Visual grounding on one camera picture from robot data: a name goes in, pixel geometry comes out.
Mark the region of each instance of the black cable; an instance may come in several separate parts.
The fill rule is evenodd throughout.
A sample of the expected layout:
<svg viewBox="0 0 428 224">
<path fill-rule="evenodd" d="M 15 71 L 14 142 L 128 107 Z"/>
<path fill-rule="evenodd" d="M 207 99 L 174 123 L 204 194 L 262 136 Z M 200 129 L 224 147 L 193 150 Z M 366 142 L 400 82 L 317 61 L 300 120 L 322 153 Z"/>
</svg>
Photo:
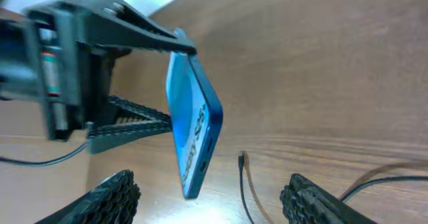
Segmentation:
<svg viewBox="0 0 428 224">
<path fill-rule="evenodd" d="M 243 165 L 244 165 L 244 154 L 242 153 L 240 156 L 238 156 L 238 166 L 239 166 L 239 186 L 241 189 L 241 200 L 243 208 L 245 209 L 245 213 L 247 213 L 247 217 L 251 224 L 254 224 L 253 219 L 251 218 L 251 215 L 249 214 L 247 204 L 245 203 L 245 198 L 243 196 L 243 181 L 242 181 L 242 172 L 243 172 Z"/>
<path fill-rule="evenodd" d="M 11 158 L 6 158 L 0 156 L 0 162 L 5 162 L 7 164 L 16 164 L 21 166 L 32 166 L 32 167 L 42 167 L 42 166 L 49 166 L 52 164 L 56 164 L 65 160 L 68 160 L 69 158 L 72 158 L 73 156 L 79 154 L 82 150 L 86 148 L 86 143 L 83 143 L 81 146 L 77 147 L 77 149 L 71 151 L 70 153 L 55 158 L 53 160 L 47 160 L 47 161 L 41 161 L 41 162 L 31 162 L 31 161 L 25 161 L 25 160 L 14 160 Z"/>
<path fill-rule="evenodd" d="M 351 189 L 345 196 L 343 196 L 340 199 L 340 201 L 342 201 L 343 203 L 347 202 L 351 197 L 353 197 L 359 191 L 367 187 L 371 187 L 373 185 L 377 185 L 381 183 L 395 182 L 395 181 L 428 181 L 428 177 L 422 177 L 422 176 L 386 177 L 386 178 L 367 181 L 366 183 L 363 183 Z"/>
</svg>

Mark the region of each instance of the wood grain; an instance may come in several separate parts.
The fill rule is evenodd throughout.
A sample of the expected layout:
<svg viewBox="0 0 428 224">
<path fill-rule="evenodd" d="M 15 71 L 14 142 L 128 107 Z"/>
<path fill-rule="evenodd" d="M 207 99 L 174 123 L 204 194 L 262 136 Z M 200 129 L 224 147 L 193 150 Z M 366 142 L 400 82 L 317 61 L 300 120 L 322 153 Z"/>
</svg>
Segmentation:
<svg viewBox="0 0 428 224">
<path fill-rule="evenodd" d="M 92 156 L 88 189 L 131 169 L 142 190 L 136 223 L 248 223 L 237 168 L 246 150 L 260 204 L 272 222 L 287 223 L 279 195 L 292 173 L 337 197 L 367 173 L 428 175 L 427 4 L 172 2 L 152 18 L 195 41 L 224 108 L 201 194 L 183 200 L 171 134 Z M 118 64 L 113 92 L 166 112 L 167 64 L 168 55 L 134 52 Z M 379 223 L 426 223 L 427 189 L 383 184 L 349 205 Z M 256 223 L 266 223 L 247 184 L 245 192 Z"/>
</svg>

